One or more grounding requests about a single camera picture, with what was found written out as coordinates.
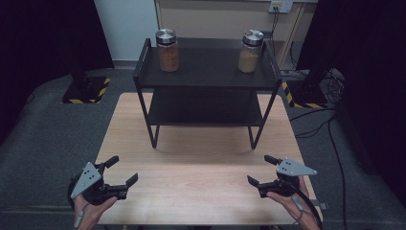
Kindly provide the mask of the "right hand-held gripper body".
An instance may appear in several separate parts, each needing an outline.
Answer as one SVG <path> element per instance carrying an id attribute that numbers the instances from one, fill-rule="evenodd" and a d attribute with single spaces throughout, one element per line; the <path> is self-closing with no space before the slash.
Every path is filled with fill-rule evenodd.
<path id="1" fill-rule="evenodd" d="M 273 182 L 258 185 L 259 195 L 261 197 L 266 197 L 268 192 L 273 192 L 281 196 L 293 196 L 296 191 L 300 189 L 300 176 L 317 174 L 316 170 L 288 157 L 281 159 L 280 165 L 276 167 L 277 179 Z"/>

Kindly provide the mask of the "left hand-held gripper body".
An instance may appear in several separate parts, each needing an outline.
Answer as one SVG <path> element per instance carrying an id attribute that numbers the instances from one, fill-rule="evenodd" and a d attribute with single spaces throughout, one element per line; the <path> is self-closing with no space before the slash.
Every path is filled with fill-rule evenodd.
<path id="1" fill-rule="evenodd" d="M 82 171 L 71 179 L 68 187 L 68 202 L 74 204 L 78 195 L 93 205 L 101 205 L 110 197 L 126 199 L 128 187 L 124 185 L 110 186 L 103 180 L 104 170 L 107 169 L 104 162 L 94 164 L 87 162 Z"/>

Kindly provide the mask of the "black two-tier metal rack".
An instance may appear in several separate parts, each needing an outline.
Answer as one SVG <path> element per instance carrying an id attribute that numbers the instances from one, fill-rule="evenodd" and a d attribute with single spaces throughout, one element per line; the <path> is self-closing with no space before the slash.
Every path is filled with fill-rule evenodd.
<path id="1" fill-rule="evenodd" d="M 282 84 L 271 46 L 262 46 L 254 72 L 243 73 L 239 49 L 229 41 L 183 42 L 180 66 L 168 73 L 146 39 L 133 74 L 151 145 L 157 145 L 161 126 L 247 127 L 255 148 Z"/>

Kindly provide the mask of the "glass jar yellow spice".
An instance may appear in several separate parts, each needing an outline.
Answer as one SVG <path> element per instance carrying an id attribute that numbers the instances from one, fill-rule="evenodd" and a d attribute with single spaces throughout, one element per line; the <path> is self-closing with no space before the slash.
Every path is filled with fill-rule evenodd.
<path id="1" fill-rule="evenodd" d="M 263 33 L 261 31 L 248 30 L 243 34 L 237 65 L 241 72 L 255 71 L 262 44 Z"/>

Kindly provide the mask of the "glass jar brown spice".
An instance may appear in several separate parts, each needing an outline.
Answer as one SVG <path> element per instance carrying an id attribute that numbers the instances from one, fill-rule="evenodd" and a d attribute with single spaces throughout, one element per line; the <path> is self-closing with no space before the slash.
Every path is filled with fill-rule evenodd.
<path id="1" fill-rule="evenodd" d="M 172 29 L 161 29 L 155 34 L 160 68 L 165 72 L 176 71 L 179 67 L 177 36 Z"/>

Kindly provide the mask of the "person's left hand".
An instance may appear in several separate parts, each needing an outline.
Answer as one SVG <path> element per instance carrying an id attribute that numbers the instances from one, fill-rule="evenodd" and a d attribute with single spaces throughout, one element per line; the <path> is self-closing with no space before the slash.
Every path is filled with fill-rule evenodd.
<path id="1" fill-rule="evenodd" d="M 75 204 L 75 230 L 93 230 L 98 224 L 102 214 L 111 208 L 118 199 L 113 196 L 107 199 L 101 205 L 93 205 L 89 203 L 83 195 L 78 195 L 74 199 Z"/>

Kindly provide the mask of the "person's right hand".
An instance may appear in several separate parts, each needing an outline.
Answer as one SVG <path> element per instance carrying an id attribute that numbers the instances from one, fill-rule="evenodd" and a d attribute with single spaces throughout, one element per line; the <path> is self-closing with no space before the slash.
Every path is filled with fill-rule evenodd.
<path id="1" fill-rule="evenodd" d="M 309 206 L 298 194 L 282 196 L 268 192 L 266 195 L 280 203 L 295 222 L 299 224 L 302 230 L 321 230 Z"/>

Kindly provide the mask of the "black stand hazard-striped base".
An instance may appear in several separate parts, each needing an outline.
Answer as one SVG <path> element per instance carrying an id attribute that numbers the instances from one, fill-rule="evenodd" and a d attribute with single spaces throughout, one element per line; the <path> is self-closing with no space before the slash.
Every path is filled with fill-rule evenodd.
<path id="1" fill-rule="evenodd" d="M 303 80 L 287 80 L 282 89 L 291 107 L 326 108 L 327 99 L 320 88 L 320 82 L 327 69 L 313 67 Z"/>
<path id="2" fill-rule="evenodd" d="M 72 82 L 62 97 L 64 104 L 97 104 L 104 95 L 110 79 L 107 77 L 87 77 L 76 54 L 66 51 L 66 64 Z"/>

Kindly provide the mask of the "dark curtain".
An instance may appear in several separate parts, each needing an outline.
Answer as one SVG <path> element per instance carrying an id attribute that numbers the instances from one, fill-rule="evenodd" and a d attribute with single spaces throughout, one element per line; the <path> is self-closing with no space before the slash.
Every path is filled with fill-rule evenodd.
<path id="1" fill-rule="evenodd" d="M 339 111 L 358 161 L 406 207 L 406 0 L 318 0 L 298 67 L 337 69 Z"/>
<path id="2" fill-rule="evenodd" d="M 95 0 L 0 0 L 0 145 L 39 85 L 112 66 Z"/>

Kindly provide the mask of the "beige wooden cabinet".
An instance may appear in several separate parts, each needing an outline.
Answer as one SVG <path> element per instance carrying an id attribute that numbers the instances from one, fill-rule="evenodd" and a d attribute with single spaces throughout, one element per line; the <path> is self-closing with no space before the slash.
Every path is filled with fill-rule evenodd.
<path id="1" fill-rule="evenodd" d="M 180 37 L 242 39 L 249 30 L 272 35 L 283 65 L 290 45 L 305 40 L 319 0 L 293 0 L 290 13 L 270 13 L 271 0 L 154 0 L 158 24 Z"/>

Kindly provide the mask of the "white wall socket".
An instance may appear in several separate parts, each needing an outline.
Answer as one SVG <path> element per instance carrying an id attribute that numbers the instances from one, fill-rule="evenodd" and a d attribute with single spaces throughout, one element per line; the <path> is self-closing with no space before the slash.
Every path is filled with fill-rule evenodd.
<path id="1" fill-rule="evenodd" d="M 290 13 L 293 0 L 271 0 L 268 11 L 270 13 Z"/>

